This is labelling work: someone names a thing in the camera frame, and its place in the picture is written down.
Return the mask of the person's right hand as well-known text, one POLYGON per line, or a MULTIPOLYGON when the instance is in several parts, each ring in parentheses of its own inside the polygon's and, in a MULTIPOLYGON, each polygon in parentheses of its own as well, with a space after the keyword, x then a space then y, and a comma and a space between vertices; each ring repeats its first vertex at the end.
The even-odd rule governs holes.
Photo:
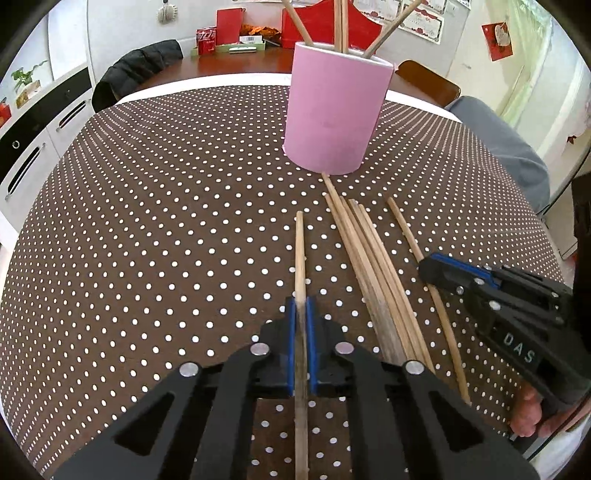
POLYGON ((590 400, 543 419, 542 396, 529 383, 525 382, 516 395, 512 409, 510 427, 520 437, 531 437, 535 433, 546 438, 555 431, 572 428, 590 413, 590 400))

